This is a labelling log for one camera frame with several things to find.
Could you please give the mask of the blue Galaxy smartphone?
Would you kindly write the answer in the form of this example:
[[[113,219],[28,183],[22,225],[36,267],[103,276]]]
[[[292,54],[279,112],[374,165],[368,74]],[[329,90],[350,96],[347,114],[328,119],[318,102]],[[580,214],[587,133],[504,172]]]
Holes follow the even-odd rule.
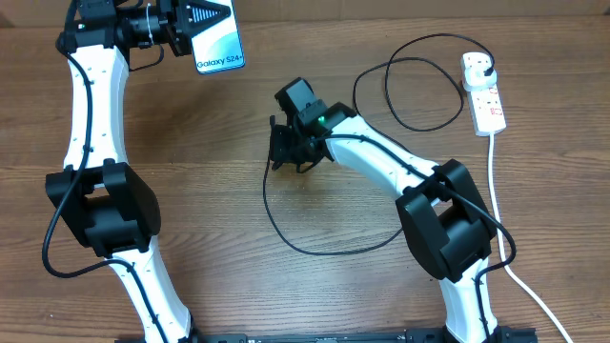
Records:
[[[200,74],[240,69],[246,64],[233,1],[212,2],[228,6],[231,14],[192,39],[195,67]]]

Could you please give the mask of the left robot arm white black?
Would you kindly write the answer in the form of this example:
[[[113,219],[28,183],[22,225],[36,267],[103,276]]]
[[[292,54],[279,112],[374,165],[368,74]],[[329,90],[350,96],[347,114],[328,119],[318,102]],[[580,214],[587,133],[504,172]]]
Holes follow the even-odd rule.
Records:
[[[140,318],[147,342],[206,342],[182,303],[163,262],[161,213],[153,190],[128,162],[124,93],[132,49],[159,47],[203,53],[235,33],[229,1],[73,1],[55,46],[67,58],[72,81],[71,141],[63,169],[46,177],[55,211],[76,241],[112,269]]]

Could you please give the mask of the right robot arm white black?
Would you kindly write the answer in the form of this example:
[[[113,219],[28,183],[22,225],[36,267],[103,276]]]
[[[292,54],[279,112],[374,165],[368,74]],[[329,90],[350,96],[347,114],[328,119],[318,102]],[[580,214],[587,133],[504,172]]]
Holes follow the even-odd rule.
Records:
[[[287,117],[272,125],[274,166],[314,166],[327,158],[389,193],[412,257],[441,287],[447,339],[493,341],[498,322],[482,271],[496,230],[465,166],[413,155],[347,105],[326,105],[303,78],[274,98]]]

